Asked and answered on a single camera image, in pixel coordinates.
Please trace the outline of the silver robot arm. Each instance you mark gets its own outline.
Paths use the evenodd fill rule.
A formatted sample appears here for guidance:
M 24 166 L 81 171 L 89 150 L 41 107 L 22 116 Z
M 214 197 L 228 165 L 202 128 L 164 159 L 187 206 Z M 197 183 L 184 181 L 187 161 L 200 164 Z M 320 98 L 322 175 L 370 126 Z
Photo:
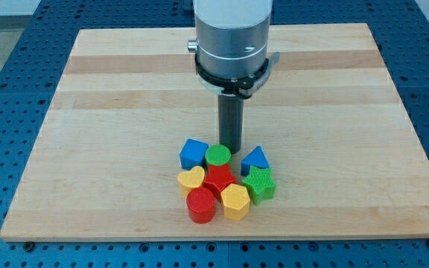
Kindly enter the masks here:
M 264 64 L 272 7 L 272 0 L 194 0 L 188 50 L 212 76 L 248 77 Z

